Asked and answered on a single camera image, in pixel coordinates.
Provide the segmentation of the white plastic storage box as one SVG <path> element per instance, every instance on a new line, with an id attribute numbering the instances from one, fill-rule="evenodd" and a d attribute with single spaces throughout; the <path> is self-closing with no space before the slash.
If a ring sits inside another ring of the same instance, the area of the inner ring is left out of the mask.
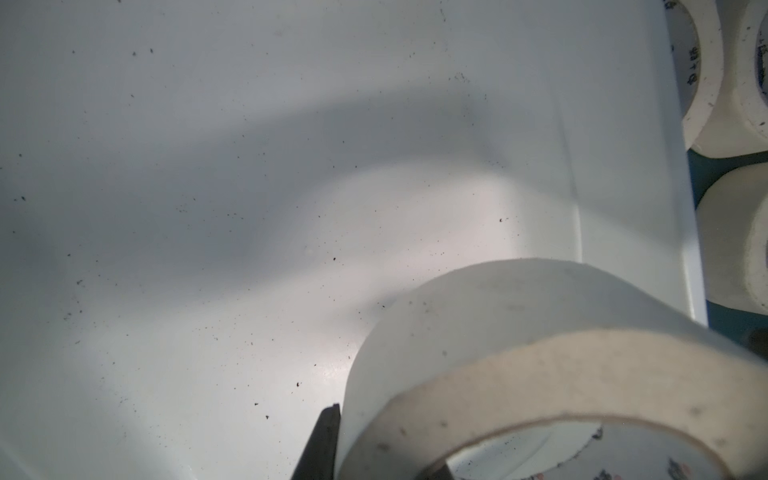
<path id="1" fill-rule="evenodd" d="M 660 1 L 5 1 L 1 475 L 286 479 L 395 300 L 706 320 Z"/>

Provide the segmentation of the masking tape roll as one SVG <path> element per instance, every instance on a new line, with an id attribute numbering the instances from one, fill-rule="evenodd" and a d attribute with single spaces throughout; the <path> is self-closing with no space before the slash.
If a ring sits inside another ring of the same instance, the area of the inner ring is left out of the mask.
<path id="1" fill-rule="evenodd" d="M 594 267 L 473 265 L 385 310 L 336 453 L 340 479 L 763 479 L 767 364 Z"/>
<path id="2" fill-rule="evenodd" d="M 767 3 L 718 1 L 723 78 L 693 150 L 714 159 L 767 150 Z"/>
<path id="3" fill-rule="evenodd" d="M 711 0 L 662 3 L 670 42 L 685 146 L 690 149 L 718 100 L 724 51 L 717 4 Z"/>
<path id="4" fill-rule="evenodd" d="M 732 170 L 696 209 L 707 299 L 767 313 L 767 165 Z"/>

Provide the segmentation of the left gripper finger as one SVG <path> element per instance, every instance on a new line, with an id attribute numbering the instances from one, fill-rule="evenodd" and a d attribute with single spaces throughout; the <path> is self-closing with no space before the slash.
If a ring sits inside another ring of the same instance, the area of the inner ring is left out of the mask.
<path id="1" fill-rule="evenodd" d="M 333 480 L 341 422 L 338 403 L 323 409 L 291 476 L 292 480 Z"/>

